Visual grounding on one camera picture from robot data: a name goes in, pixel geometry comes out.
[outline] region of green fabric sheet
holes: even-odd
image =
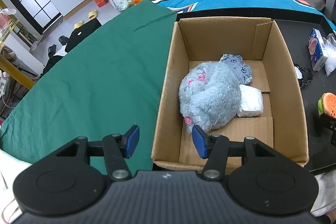
[[[127,164],[152,168],[151,150],[176,14],[148,0],[71,50],[28,92],[0,129],[0,148],[34,163],[77,136],[102,140],[140,126]],[[103,159],[91,165],[106,173]]]

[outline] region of metal screw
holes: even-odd
[[[220,172],[215,169],[209,169],[204,172],[204,176],[208,179],[215,179],[220,176]]]
[[[127,176],[128,176],[128,172],[126,170],[123,170],[123,169],[115,170],[112,173],[112,177],[114,177],[115,179],[124,179]]]

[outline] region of black table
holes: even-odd
[[[316,28],[326,37],[333,32],[322,15],[271,8],[226,8],[178,14],[180,18],[208,16],[268,17],[276,20],[286,41],[293,63],[310,68],[307,42],[311,30]],[[336,71],[327,78],[325,69],[312,72],[313,80],[302,88],[306,113],[310,160],[305,169],[314,175],[336,169],[336,147],[331,145],[332,132],[318,124],[317,102],[325,92],[336,94]]]

